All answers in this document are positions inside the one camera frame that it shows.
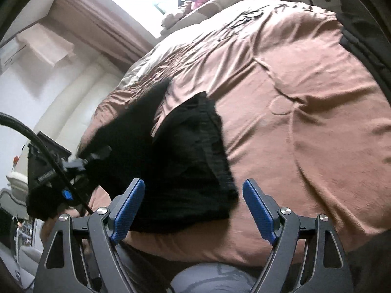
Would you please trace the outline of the black pants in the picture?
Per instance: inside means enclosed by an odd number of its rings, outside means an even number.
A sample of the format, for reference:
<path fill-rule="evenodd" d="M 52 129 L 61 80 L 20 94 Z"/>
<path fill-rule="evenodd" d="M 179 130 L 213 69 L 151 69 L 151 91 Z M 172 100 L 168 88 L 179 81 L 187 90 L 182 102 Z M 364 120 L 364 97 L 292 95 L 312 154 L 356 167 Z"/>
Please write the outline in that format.
<path fill-rule="evenodd" d="M 110 197 L 134 178 L 144 182 L 144 198 L 131 225 L 140 233 L 177 233 L 197 224 L 225 220 L 237 203 L 215 103 L 204 92 L 172 110 L 156 126 L 155 114 L 170 85 L 163 79 L 80 149 L 91 162 L 88 174 Z"/>

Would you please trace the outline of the brown bed blanket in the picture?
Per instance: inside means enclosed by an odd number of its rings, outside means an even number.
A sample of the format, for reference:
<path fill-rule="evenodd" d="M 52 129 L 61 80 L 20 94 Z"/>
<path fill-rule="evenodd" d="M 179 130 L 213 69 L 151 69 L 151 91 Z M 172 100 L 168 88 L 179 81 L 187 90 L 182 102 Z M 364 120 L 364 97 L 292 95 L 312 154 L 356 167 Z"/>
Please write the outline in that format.
<path fill-rule="evenodd" d="M 332 12 L 242 1 L 134 63 L 97 107 L 80 146 L 170 76 L 156 126 L 206 92 L 222 119 L 236 185 L 253 178 L 297 214 L 327 214 L 352 251 L 390 229 L 390 105 L 340 39 Z"/>

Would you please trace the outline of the brown curtain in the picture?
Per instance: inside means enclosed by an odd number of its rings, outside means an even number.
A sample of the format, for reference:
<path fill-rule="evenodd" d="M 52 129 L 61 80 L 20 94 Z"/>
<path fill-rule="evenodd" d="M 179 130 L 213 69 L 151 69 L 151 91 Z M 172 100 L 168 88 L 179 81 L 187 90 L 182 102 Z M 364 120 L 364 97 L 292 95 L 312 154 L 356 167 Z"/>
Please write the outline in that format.
<path fill-rule="evenodd" d="M 49 17 L 126 71 L 157 39 L 112 0 L 54 0 Z"/>

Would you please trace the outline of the cow print pillow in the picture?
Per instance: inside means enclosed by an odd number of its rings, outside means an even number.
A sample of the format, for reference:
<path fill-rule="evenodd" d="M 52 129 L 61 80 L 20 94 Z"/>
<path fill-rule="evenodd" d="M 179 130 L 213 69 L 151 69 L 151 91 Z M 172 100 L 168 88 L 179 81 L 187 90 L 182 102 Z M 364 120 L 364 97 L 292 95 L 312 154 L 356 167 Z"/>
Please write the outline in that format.
<path fill-rule="evenodd" d="M 191 10 L 192 4 L 189 7 L 179 7 L 163 18 L 160 37 L 165 38 L 180 29 L 199 24 L 240 1 L 244 0 L 209 0 L 194 10 Z"/>

